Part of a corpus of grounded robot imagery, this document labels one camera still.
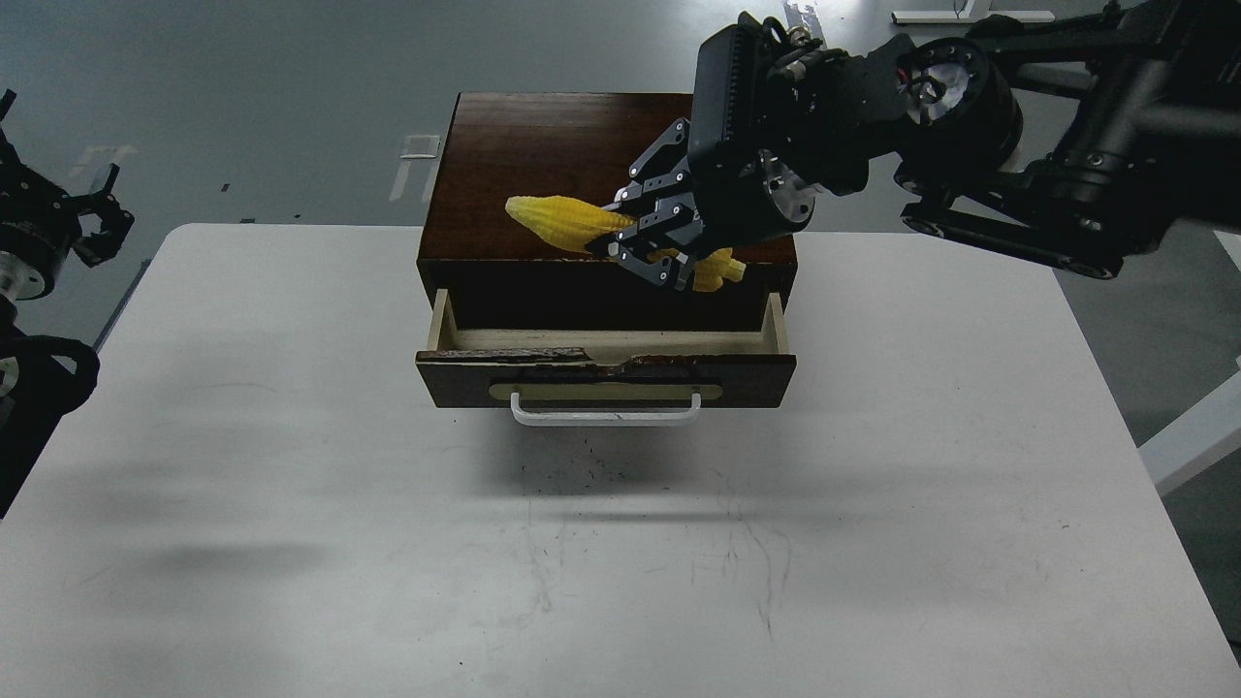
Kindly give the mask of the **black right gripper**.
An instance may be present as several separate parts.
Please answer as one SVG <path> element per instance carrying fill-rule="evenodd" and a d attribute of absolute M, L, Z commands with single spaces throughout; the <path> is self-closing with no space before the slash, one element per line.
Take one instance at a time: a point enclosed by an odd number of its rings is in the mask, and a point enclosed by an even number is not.
<path fill-rule="evenodd" d="M 861 191 L 865 61 L 778 19 L 741 12 L 697 51 L 690 120 L 675 119 L 629 166 L 611 212 L 639 216 L 592 255 L 664 289 L 691 289 L 710 255 L 798 233 L 819 193 Z"/>

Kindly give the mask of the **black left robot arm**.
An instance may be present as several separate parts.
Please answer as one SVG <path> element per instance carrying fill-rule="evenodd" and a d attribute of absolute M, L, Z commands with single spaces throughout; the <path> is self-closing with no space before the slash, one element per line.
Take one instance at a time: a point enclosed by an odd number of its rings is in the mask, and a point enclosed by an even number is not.
<path fill-rule="evenodd" d="M 89 401 L 101 369 L 87 343 L 20 330 L 19 302 L 48 296 L 69 255 L 88 267 L 118 255 L 134 224 L 112 193 L 119 171 L 110 163 L 91 191 L 74 195 L 24 163 L 1 137 L 2 514 L 62 417 Z"/>

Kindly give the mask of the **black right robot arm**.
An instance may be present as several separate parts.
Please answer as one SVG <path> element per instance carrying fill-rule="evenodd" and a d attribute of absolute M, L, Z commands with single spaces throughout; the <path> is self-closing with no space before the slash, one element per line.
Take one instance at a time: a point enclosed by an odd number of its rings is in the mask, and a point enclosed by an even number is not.
<path fill-rule="evenodd" d="M 853 53 L 740 14 L 611 202 L 629 221 L 586 250 L 685 289 L 710 255 L 800 233 L 891 156 L 915 233 L 1111 279 L 1183 220 L 1239 231 L 1239 15 L 1108 2 Z"/>

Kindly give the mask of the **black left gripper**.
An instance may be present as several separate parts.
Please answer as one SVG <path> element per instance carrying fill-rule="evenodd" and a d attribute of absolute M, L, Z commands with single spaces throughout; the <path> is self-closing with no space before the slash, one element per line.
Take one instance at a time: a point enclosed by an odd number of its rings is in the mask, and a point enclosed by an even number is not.
<path fill-rule="evenodd" d="M 109 163 L 104 171 L 98 173 L 91 191 L 69 197 L 76 216 L 94 217 L 99 224 L 94 233 L 79 233 L 71 243 L 72 251 L 86 266 L 98 267 L 115 258 L 137 221 L 115 197 L 119 174 L 119 164 Z"/>

